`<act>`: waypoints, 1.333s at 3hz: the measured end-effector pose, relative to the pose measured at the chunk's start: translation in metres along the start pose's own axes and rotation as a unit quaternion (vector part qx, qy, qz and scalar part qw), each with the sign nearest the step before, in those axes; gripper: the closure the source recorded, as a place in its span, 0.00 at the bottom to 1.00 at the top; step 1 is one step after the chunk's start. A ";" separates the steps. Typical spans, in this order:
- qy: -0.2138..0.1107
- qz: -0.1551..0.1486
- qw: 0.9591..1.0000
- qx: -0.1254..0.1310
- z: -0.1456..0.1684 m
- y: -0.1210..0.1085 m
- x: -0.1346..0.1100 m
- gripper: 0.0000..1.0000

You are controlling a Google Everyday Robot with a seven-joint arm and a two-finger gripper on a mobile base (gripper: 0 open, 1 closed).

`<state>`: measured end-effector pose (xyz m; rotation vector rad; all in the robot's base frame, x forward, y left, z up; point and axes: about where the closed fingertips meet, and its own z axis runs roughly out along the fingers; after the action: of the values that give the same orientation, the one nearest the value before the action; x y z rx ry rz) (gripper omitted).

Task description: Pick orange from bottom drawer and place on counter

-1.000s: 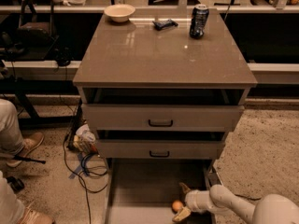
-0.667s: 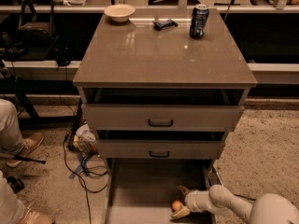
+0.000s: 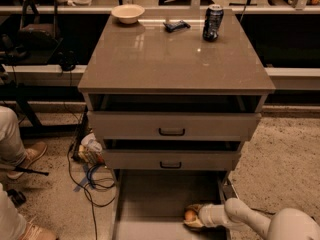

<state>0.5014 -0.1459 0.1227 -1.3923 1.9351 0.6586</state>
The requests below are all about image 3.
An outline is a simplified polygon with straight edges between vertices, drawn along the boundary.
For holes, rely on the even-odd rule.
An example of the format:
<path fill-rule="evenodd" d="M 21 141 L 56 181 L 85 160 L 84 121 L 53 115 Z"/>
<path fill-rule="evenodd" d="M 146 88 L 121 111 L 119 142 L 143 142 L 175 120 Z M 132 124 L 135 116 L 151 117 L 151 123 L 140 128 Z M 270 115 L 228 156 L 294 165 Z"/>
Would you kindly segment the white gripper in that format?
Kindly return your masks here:
<path fill-rule="evenodd" d="M 196 218 L 191 221 L 184 221 L 184 224 L 193 231 L 201 231 L 205 227 L 227 226 L 229 223 L 229 217 L 223 205 L 205 204 L 203 206 L 203 204 L 191 204 L 185 210 L 198 213 L 200 220 Z"/>

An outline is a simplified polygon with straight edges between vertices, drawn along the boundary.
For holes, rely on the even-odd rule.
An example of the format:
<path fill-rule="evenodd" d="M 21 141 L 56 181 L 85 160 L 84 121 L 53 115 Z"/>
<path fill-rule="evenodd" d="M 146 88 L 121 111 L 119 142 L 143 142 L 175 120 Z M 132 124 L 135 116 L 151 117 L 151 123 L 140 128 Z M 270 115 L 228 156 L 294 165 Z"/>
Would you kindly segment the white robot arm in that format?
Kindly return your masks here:
<path fill-rule="evenodd" d="M 229 198 L 220 205 L 189 205 L 185 209 L 184 224 L 197 230 L 218 226 L 230 230 L 251 228 L 263 240 L 320 240 L 320 226 L 308 214 L 284 208 L 268 218 L 237 198 Z"/>

